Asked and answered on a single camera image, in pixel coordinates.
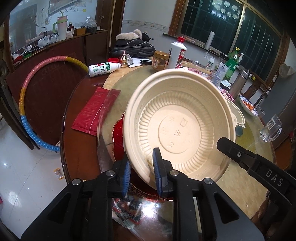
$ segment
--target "chair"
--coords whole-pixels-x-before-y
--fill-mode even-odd
[[[266,83],[259,77],[258,74],[255,74],[253,71],[249,72],[255,76],[255,80],[252,83],[252,85],[246,90],[246,92],[243,94],[245,98],[247,98],[248,100],[251,99],[251,97],[256,93],[256,91],[259,89],[259,87],[261,85],[263,85],[265,87],[265,91],[263,92],[263,94],[259,97],[259,99],[256,101],[255,105],[256,106],[264,97],[264,95],[266,94],[267,91],[271,91],[271,88],[269,86],[266,85]]]

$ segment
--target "blue gripper pad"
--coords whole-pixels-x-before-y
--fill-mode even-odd
[[[153,161],[153,169],[154,169],[154,176],[155,176],[155,182],[156,182],[156,189],[159,196],[162,195],[162,178],[160,175],[160,170],[158,166],[158,159],[162,158],[160,155],[159,148],[154,148],[152,151],[152,161]]]
[[[131,165],[130,162],[126,162],[126,167],[124,169],[124,174],[122,178],[122,195],[125,197],[128,192],[129,180],[131,177]]]

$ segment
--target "hula hoop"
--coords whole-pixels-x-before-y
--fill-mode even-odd
[[[22,123],[24,125],[24,128],[26,129],[26,132],[29,134],[29,136],[40,146],[48,149],[48,150],[53,150],[53,151],[59,151],[59,147],[58,146],[54,146],[51,144],[46,143],[45,141],[42,141],[34,132],[32,127],[30,126],[27,117],[25,115],[25,106],[24,106],[24,99],[25,99],[25,93],[28,87],[28,84],[31,80],[31,78],[34,76],[34,74],[40,70],[43,66],[50,64],[52,62],[57,62],[57,61],[67,61],[67,62],[71,62],[74,63],[78,66],[80,66],[81,68],[83,68],[86,72],[88,72],[88,67],[80,62],[77,59],[68,57],[68,56],[56,56],[56,57],[52,57],[52,58],[48,58],[44,61],[42,61],[41,63],[37,64],[32,70],[31,72],[28,74],[24,84],[22,85],[22,90],[20,93],[20,117],[22,120]]]

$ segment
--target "white floor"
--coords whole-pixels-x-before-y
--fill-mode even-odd
[[[62,170],[59,153],[30,150],[5,120],[0,122],[0,218],[19,238],[66,186],[56,168]]]

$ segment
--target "cardboard box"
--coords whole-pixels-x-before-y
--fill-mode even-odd
[[[74,36],[79,36],[85,34],[86,28],[77,28],[74,29]]]

